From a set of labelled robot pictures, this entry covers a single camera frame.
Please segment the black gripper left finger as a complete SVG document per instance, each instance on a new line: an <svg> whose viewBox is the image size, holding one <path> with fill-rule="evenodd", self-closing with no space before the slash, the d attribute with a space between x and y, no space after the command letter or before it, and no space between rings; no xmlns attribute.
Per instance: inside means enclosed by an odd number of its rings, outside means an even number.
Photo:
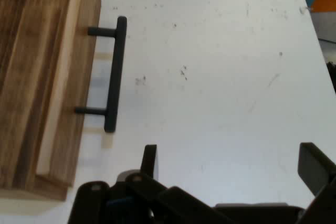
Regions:
<svg viewBox="0 0 336 224"><path fill-rule="evenodd" d="M155 179L157 146L146 145L139 170L109 186L82 184L68 223L230 223L231 220L178 187Z"/></svg>

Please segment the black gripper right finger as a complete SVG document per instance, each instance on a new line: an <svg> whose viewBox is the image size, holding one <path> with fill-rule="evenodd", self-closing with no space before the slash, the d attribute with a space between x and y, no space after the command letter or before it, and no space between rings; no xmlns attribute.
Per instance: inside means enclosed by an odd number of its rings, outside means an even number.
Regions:
<svg viewBox="0 0 336 224"><path fill-rule="evenodd" d="M297 223L335 223L335 163L313 143L301 143L298 174L314 200Z"/></svg>

